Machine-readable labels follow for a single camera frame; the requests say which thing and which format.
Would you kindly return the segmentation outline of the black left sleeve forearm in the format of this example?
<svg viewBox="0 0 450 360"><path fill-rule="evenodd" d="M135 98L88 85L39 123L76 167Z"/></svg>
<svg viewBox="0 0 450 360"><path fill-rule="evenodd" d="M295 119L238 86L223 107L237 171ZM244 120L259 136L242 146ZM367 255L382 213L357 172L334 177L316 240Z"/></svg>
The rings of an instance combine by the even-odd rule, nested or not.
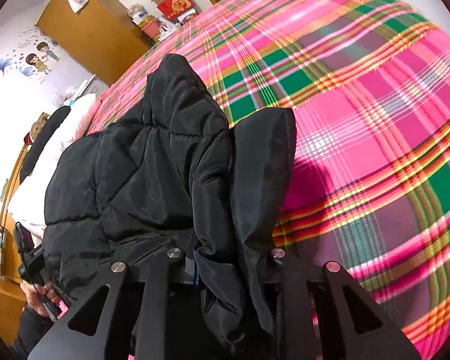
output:
<svg viewBox="0 0 450 360"><path fill-rule="evenodd" d="M17 337L9 346L15 359L26 360L30 352L51 329L54 322L49 316L42 316L28 304L20 316Z"/></svg>

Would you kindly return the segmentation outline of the person's left hand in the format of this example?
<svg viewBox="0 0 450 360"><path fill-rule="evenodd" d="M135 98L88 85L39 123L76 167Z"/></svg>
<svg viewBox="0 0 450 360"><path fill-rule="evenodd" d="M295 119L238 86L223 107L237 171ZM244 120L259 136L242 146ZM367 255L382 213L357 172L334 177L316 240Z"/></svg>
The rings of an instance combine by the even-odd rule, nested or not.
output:
<svg viewBox="0 0 450 360"><path fill-rule="evenodd" d="M44 286L38 284L27 283L23 281L20 283L20 288L26 296L26 302L37 314L43 317L49 317L44 299L48 299L54 304L58 304L61 300L56 294L53 284L46 283Z"/></svg>

